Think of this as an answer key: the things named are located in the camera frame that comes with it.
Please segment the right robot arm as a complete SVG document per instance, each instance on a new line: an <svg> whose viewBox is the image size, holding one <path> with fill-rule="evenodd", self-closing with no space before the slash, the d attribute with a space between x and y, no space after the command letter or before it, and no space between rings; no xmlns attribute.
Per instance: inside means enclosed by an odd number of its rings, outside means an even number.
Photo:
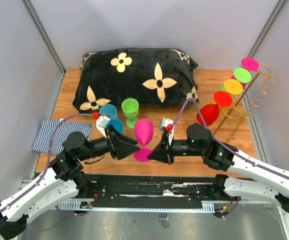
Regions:
<svg viewBox="0 0 289 240"><path fill-rule="evenodd" d="M238 180L218 174L211 187L211 195L216 200L253 198L281 206L289 213L289 170L257 160L232 145L214 139L211 131L198 123L187 128L186 136L186 140L174 140L173 134L165 130L148 159L172 164L175 156L201 157L211 169L249 178Z"/></svg>

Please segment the teal glass green base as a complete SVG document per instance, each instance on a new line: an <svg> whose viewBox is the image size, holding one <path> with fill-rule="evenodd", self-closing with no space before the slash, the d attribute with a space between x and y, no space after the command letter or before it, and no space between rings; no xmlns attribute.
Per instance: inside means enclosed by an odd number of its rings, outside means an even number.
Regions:
<svg viewBox="0 0 289 240"><path fill-rule="evenodd" d="M112 125L114 127L114 129L116 131L118 131L120 134L124 133L124 124L123 124L123 122L121 120L119 120L119 119L111 119L108 122L108 125Z"/></svg>

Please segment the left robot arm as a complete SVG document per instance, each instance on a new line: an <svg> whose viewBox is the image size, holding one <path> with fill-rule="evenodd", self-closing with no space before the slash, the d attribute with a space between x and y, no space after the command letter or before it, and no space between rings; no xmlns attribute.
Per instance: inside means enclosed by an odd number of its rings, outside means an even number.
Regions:
<svg viewBox="0 0 289 240"><path fill-rule="evenodd" d="M110 125L105 136L88 141L79 131L72 132L47 168L24 188L0 201L0 236L11 240L20 235L29 223L43 212L69 198L86 198L93 185L83 172L82 161L110 153L121 160L140 148L138 142Z"/></svg>

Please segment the light green wine glass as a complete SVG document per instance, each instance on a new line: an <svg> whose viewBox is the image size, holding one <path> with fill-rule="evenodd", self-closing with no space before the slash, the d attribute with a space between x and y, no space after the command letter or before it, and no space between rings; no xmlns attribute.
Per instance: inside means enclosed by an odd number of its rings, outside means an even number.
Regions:
<svg viewBox="0 0 289 240"><path fill-rule="evenodd" d="M126 126L133 129L139 120L139 102L134 98L127 98L122 102L121 109L126 117Z"/></svg>

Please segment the blue wine glass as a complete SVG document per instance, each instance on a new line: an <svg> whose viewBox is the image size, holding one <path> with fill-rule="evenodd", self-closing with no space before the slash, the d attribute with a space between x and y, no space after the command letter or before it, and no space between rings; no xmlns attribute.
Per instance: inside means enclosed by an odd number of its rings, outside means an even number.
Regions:
<svg viewBox="0 0 289 240"><path fill-rule="evenodd" d="M110 119L117 119L118 118L118 112L117 108L112 104L105 104L100 107L99 113L101 115L108 115Z"/></svg>

